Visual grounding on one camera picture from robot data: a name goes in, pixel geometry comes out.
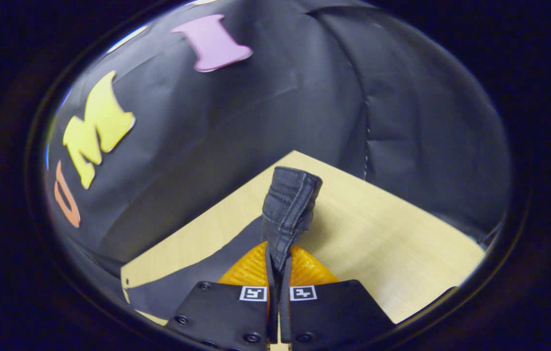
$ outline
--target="denim cloth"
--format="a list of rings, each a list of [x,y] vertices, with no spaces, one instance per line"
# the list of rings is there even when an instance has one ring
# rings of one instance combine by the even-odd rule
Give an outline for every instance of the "denim cloth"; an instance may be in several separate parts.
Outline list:
[[[281,275],[291,245],[308,231],[312,210],[323,181],[316,175],[288,167],[275,167],[262,206],[262,240],[267,241],[273,269]]]

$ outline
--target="pink letter i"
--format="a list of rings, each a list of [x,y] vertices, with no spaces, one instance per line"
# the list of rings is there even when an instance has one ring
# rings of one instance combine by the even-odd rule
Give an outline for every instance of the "pink letter i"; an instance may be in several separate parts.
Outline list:
[[[195,70],[211,72],[251,56],[248,46],[238,45],[221,25],[222,14],[213,14],[191,20],[171,33],[182,33],[197,54]]]

